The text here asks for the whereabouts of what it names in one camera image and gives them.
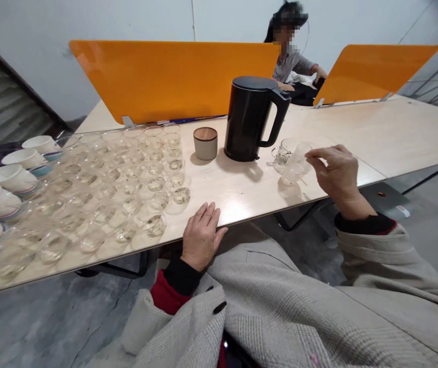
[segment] gray concrete floor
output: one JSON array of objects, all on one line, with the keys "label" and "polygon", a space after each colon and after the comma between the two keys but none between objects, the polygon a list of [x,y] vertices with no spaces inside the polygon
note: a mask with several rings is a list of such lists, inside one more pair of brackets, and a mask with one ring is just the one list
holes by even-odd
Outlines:
[{"label": "gray concrete floor", "polygon": [[[436,169],[388,182],[403,191]],[[438,177],[407,197],[414,210],[401,223],[420,254],[438,271]],[[294,218],[305,210],[293,209],[286,216]],[[344,280],[341,254],[323,244],[313,221],[291,233],[283,231],[273,216],[255,223],[284,247],[304,274],[331,285]],[[138,255],[118,261],[132,269],[138,264]],[[84,279],[68,273],[0,293],[0,367],[84,366],[121,333],[138,290],[152,286],[154,267],[134,281],[105,274]]]}]

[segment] person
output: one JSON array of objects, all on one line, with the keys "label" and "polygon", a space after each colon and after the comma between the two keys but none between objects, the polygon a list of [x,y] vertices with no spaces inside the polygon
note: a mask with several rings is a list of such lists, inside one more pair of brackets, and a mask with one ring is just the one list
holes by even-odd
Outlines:
[{"label": "person", "polygon": [[251,222],[217,230],[220,210],[204,203],[181,257],[139,291],[121,337],[90,366],[438,366],[437,273],[362,197],[344,146],[306,156],[340,210],[349,286],[302,275]]},{"label": "person", "polygon": [[316,73],[315,85],[320,78],[326,79],[328,77],[319,64],[309,61],[290,46],[295,30],[302,27],[307,18],[308,15],[303,14],[301,4],[285,1],[279,11],[273,15],[268,26],[264,42],[277,43],[281,47],[281,53],[273,73],[273,79],[277,81],[281,90],[295,90],[292,85],[287,83],[291,71],[306,76],[312,76]]}]

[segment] black electric kettle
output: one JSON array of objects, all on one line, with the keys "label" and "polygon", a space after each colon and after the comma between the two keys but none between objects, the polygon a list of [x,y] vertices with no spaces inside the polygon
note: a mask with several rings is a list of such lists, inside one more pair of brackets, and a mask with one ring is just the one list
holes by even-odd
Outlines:
[{"label": "black electric kettle", "polygon": [[[230,90],[229,115],[224,153],[236,161],[258,159],[260,147],[271,147],[279,136],[290,97],[283,95],[277,82],[261,77],[234,78]],[[271,103],[276,105],[276,117],[270,138],[262,141]]]}]

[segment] finger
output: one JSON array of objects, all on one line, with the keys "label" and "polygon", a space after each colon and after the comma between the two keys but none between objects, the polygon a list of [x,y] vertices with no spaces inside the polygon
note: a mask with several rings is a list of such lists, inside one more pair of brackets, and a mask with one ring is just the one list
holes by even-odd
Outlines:
[{"label": "finger", "polygon": [[343,153],[352,154],[344,145],[331,146],[331,148],[334,148],[335,150],[343,152]]},{"label": "finger", "polygon": [[220,218],[220,209],[215,209],[214,214],[210,219],[209,226],[216,228],[217,224],[219,223],[219,218]]},{"label": "finger", "polygon": [[205,213],[205,211],[207,210],[207,205],[208,203],[205,202],[204,204],[202,204],[202,207],[200,207],[197,211],[197,213],[195,214],[195,216],[193,216],[193,222],[197,223],[202,219],[203,214]]},{"label": "finger", "polygon": [[228,227],[220,228],[216,233],[214,237],[214,252],[219,249],[220,242],[222,241],[222,238],[224,237],[225,233],[229,230]]},{"label": "finger", "polygon": [[326,172],[326,166],[319,158],[308,157],[307,162],[312,165],[316,174]]},{"label": "finger", "polygon": [[337,150],[331,147],[326,148],[315,148],[313,150],[310,150],[305,154],[306,157],[317,157],[317,158],[324,158],[325,160],[328,160],[335,155],[339,154]]},{"label": "finger", "polygon": [[193,226],[193,219],[194,219],[194,216],[192,216],[188,219],[187,227],[185,227],[185,231],[183,232],[184,237],[188,236],[188,233],[191,231],[192,226]]},{"label": "finger", "polygon": [[203,214],[202,219],[200,220],[200,223],[204,224],[204,225],[208,225],[210,219],[212,218],[212,215],[214,214],[214,210],[215,210],[215,202],[212,202],[209,205],[209,208],[207,208],[207,210],[205,211],[205,213]]}]

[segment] kettle handle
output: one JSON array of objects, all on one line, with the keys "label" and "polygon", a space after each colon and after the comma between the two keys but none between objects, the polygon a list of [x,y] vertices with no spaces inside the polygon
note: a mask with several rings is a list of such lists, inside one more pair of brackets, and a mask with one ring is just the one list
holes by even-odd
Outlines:
[{"label": "kettle handle", "polygon": [[283,96],[279,88],[270,89],[268,91],[268,97],[276,105],[276,116],[271,128],[270,137],[266,142],[260,141],[258,147],[271,147],[275,144],[276,139],[279,137],[280,128],[284,122],[285,115],[289,109],[290,101],[292,100],[290,97]]}]

